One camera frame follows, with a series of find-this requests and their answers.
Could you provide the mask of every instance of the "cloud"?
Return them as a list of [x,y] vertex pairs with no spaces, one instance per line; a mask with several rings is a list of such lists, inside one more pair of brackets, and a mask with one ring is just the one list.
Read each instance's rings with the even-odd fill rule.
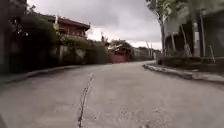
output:
[[36,11],[59,14],[125,40],[160,42],[160,28],[145,0],[28,0]]

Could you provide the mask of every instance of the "concrete road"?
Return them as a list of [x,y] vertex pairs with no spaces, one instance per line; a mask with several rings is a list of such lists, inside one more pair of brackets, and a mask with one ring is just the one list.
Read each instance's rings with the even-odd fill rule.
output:
[[0,90],[8,128],[77,128],[80,97],[94,74],[84,128],[223,128],[221,85],[150,72],[143,63],[90,66],[12,83]]

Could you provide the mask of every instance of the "roof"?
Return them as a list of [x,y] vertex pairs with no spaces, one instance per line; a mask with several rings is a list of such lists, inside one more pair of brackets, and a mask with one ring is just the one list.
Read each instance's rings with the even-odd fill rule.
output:
[[[48,21],[55,21],[55,16],[52,15],[42,15],[44,18],[46,18]],[[77,21],[73,21],[70,19],[66,19],[66,18],[58,18],[58,23],[60,24],[67,24],[67,25],[71,25],[71,26],[79,26],[79,27],[83,27],[85,29],[90,29],[90,25],[84,24],[84,23],[80,23]]]

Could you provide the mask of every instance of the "sidewalk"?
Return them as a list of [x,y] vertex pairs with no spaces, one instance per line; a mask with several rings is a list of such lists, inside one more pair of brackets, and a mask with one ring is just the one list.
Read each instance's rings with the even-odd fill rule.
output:
[[37,70],[37,71],[23,73],[23,74],[17,74],[17,75],[0,76],[0,85],[25,80],[29,77],[34,77],[34,76],[41,75],[41,74],[47,74],[47,73],[51,73],[54,71],[75,69],[75,68],[79,68],[79,67],[80,66],[64,66],[64,67],[56,67],[56,68],[50,68],[50,69]]
[[155,63],[145,64],[143,65],[143,67],[151,71],[174,75],[174,76],[178,76],[188,80],[215,82],[215,83],[224,85],[224,76],[217,75],[217,74],[194,72],[194,71],[182,70],[182,69],[173,69],[166,66],[156,65]]

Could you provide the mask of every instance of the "sky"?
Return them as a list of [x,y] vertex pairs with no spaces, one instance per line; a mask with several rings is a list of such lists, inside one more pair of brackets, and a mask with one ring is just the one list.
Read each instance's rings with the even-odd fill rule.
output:
[[161,49],[159,24],[145,0],[28,0],[28,4],[35,5],[36,12],[91,24],[90,39],[100,40],[103,32],[109,40],[127,40],[134,47],[147,46],[147,41]]

